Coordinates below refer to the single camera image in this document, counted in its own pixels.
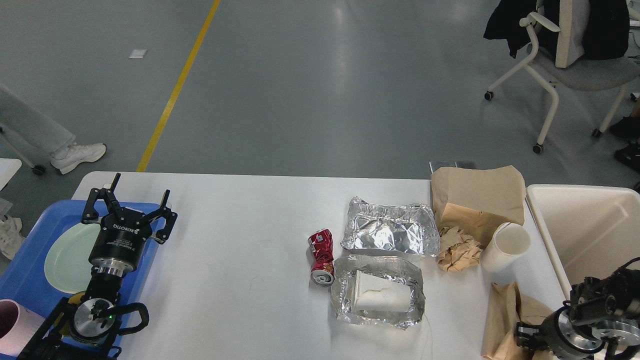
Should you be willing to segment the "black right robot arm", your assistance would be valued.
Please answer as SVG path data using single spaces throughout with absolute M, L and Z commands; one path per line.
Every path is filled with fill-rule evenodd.
M 560 360 L 631 360 L 639 352 L 640 272 L 627 262 L 599 279 L 586 276 L 570 298 L 539 325 L 518 322 L 515 342 L 531 351 L 551 351 Z

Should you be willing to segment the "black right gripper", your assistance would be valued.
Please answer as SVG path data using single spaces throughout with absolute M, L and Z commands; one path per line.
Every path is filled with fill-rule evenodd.
M 568 306 L 556 310 L 540 326 L 516 323 L 515 342 L 518 347 L 541 351 L 544 350 L 544 341 L 560 360 L 592 359 L 605 347 L 604 341 L 594 337 L 590 326 L 570 321 Z

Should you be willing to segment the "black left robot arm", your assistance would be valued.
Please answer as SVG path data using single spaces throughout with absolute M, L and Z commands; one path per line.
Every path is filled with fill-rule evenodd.
M 99 231 L 87 256 L 91 278 L 78 303 L 62 297 L 17 355 L 19 360 L 116 360 L 118 337 L 135 334 L 149 325 L 146 305 L 125 303 L 125 277 L 137 271 L 147 242 L 164 244 L 178 214 L 169 207 L 167 189 L 157 209 L 146 213 L 123 207 L 115 196 L 121 174 L 110 187 L 94 187 L 87 196 L 82 224 Z

